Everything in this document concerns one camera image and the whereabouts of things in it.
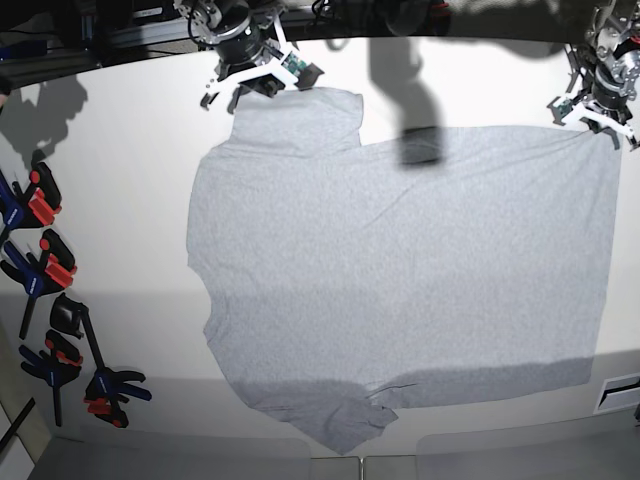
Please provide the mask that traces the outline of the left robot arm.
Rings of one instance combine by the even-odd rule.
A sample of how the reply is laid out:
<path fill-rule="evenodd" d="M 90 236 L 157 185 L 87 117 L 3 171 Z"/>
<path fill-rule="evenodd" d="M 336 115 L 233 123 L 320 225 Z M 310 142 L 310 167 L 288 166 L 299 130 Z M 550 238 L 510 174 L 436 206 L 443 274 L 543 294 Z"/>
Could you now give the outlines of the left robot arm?
<path fill-rule="evenodd" d="M 638 96 L 639 3 L 601 1 L 593 8 L 583 41 L 568 44 L 566 91 L 548 105 L 554 123 L 582 122 L 594 133 L 619 134 L 632 150 L 639 139 L 629 104 Z"/>

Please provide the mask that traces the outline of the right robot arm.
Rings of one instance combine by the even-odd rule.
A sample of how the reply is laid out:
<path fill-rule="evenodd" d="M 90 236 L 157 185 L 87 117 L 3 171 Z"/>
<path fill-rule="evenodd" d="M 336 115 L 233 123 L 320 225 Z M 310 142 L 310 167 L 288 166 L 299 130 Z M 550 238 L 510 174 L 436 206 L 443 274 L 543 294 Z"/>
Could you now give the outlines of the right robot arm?
<path fill-rule="evenodd" d="M 272 98 L 286 89 L 313 88 L 324 71 L 286 38 L 281 16 L 287 6 L 268 1 L 176 1 L 189 39 L 218 55 L 214 77 L 200 106 L 207 110 L 221 95 L 230 96 L 232 114 L 241 96 L 255 92 Z"/>

